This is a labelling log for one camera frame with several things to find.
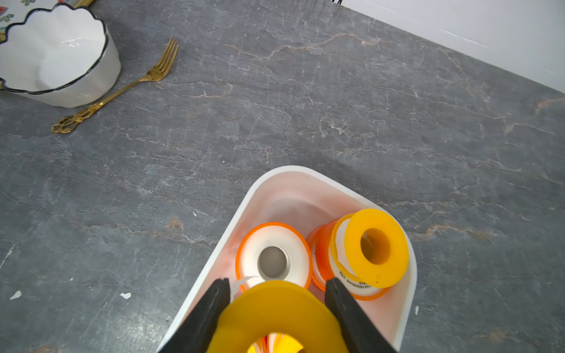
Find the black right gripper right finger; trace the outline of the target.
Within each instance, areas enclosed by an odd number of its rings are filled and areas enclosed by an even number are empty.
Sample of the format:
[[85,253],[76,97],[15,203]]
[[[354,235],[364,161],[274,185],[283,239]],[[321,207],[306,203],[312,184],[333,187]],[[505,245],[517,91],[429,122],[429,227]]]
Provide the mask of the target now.
[[326,283],[325,306],[337,319],[349,352],[397,352],[337,278]]

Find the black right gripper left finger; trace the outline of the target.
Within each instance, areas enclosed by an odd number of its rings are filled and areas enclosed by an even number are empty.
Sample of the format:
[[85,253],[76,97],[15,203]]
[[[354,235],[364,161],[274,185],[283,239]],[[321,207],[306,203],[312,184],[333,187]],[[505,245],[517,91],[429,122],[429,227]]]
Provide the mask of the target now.
[[229,279],[216,279],[159,352],[206,352],[230,295]]

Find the yellow tape spool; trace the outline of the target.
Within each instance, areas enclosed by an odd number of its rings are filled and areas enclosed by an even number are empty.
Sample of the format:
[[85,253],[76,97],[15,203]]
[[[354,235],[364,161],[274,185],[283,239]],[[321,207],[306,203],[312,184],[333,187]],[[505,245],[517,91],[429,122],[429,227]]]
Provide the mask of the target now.
[[245,291],[219,316],[209,352],[246,352],[270,333],[284,333],[306,352],[347,352],[340,324],[307,289],[269,281]]

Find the orange tape roll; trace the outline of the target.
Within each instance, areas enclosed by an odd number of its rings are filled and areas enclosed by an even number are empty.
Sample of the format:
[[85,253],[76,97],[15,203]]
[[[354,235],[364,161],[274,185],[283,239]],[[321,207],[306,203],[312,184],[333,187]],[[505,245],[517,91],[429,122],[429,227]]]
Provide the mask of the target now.
[[338,278],[343,282],[352,296],[360,301],[373,301],[383,297],[389,292],[389,288],[375,288],[364,282],[348,278],[337,266],[333,259],[330,239],[335,226],[340,227],[343,222],[348,222],[353,217],[350,213],[335,219],[334,221],[315,228],[307,238],[313,262],[313,281],[317,288],[326,291],[326,283],[329,279]]
[[307,289],[313,276],[310,248],[304,237],[287,224],[261,224],[241,241],[235,256],[235,274],[243,292],[273,280]]

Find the yellow tape spool uncovered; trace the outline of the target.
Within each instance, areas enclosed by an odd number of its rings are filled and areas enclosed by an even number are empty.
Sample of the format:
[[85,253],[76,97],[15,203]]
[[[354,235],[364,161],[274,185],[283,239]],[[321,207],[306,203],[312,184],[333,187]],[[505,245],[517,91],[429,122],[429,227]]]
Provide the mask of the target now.
[[391,288],[408,268],[406,235],[383,210],[367,208],[344,216],[334,226],[329,245],[339,272],[355,284]]

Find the orange tape roll bottom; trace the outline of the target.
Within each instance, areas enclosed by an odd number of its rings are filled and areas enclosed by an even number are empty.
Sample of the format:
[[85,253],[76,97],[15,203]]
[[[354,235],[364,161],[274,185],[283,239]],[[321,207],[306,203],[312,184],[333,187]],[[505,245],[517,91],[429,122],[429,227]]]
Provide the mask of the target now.
[[241,241],[235,256],[235,274],[243,292],[273,280],[307,289],[313,276],[310,248],[304,237],[287,224],[261,224]]

